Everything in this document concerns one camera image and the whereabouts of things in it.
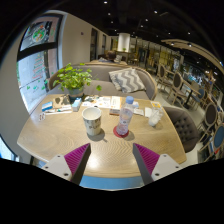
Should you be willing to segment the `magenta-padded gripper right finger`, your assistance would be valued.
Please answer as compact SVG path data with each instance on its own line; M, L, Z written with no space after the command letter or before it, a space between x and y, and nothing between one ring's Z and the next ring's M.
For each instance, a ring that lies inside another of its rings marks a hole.
M133 144L133 155L145 185L182 169L168 154L159 155L137 143Z

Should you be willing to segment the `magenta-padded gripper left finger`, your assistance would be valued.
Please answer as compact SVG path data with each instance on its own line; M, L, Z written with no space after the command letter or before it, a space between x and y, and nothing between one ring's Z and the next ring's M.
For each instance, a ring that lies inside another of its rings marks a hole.
M79 185L90 154L91 145L87 143L66 155L56 155L42 169Z

